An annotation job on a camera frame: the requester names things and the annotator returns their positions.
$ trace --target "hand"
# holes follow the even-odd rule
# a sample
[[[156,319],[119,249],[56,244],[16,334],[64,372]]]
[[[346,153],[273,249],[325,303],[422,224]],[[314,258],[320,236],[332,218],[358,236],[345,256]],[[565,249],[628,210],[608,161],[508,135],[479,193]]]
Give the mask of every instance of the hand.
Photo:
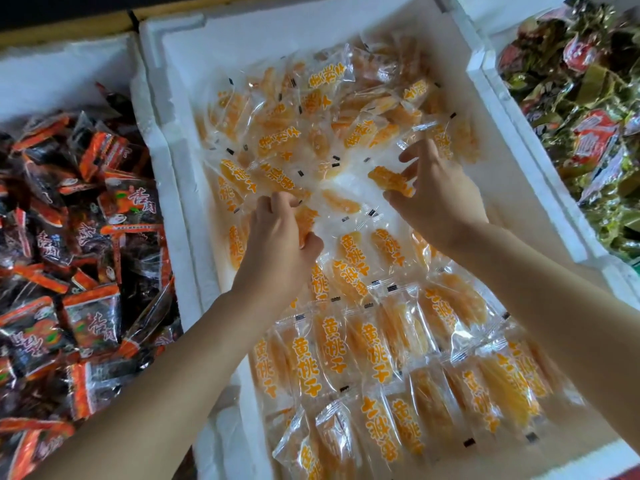
[[[324,248],[322,239],[312,232],[300,248],[297,205],[298,200],[287,192],[258,199],[246,254],[231,288],[245,299],[260,300],[265,311],[276,314],[297,298]]]
[[[489,222],[480,190],[459,163],[438,156],[433,140],[418,141],[400,154],[402,162],[416,158],[402,173],[407,181],[418,177],[415,195],[387,191],[385,198],[428,243],[455,258],[470,231]]]

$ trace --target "person's right hand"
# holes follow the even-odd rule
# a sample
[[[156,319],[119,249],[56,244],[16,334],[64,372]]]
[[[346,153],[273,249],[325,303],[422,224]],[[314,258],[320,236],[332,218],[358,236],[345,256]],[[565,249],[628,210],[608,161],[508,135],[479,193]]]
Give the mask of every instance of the person's right hand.
[[[474,226],[489,222],[480,190],[459,163],[438,156],[433,140],[418,141],[400,154],[402,162],[414,159],[402,175],[407,181],[418,177],[415,195],[387,191],[385,198],[428,243],[452,257]]]

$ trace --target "person's left arm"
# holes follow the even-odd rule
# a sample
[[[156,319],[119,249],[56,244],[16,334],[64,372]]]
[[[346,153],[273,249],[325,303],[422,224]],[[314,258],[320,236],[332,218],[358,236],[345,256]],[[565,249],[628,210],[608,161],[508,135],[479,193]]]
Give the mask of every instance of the person's left arm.
[[[170,479],[251,347],[308,280],[323,248],[300,249],[288,193],[260,197],[230,291],[29,478]]]

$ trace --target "dark background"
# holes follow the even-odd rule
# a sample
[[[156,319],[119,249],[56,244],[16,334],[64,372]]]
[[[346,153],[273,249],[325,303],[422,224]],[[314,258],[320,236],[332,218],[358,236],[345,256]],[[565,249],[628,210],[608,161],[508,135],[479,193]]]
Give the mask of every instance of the dark background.
[[[2,0],[0,31],[183,0]]]

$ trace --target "pile of snack packets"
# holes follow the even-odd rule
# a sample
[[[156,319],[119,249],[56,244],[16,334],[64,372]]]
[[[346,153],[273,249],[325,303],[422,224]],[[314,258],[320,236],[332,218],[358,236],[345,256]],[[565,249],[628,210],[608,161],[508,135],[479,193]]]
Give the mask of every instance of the pile of snack packets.
[[[181,335],[131,102],[0,137],[0,478],[21,479]]]
[[[598,239],[640,260],[640,21],[567,0],[526,20],[499,70]]]
[[[300,200],[301,245],[311,231],[324,240],[302,293],[250,353],[266,441],[293,478],[392,477],[533,441],[547,404],[583,405],[490,291],[382,199],[413,194],[398,155],[418,140],[477,158],[470,120],[445,112],[414,37],[362,34],[220,71],[203,94],[195,120],[231,266],[258,197],[274,191]]]

